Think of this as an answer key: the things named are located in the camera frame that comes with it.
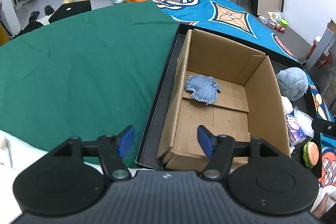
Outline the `person's hand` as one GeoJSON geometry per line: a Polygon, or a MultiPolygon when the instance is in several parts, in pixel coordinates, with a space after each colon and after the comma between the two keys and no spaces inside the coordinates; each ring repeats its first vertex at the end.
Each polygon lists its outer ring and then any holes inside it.
{"type": "Polygon", "coordinates": [[[325,193],[324,196],[320,194],[314,202],[313,208],[310,211],[311,214],[320,219],[326,213],[328,199],[328,193],[325,193]]]}

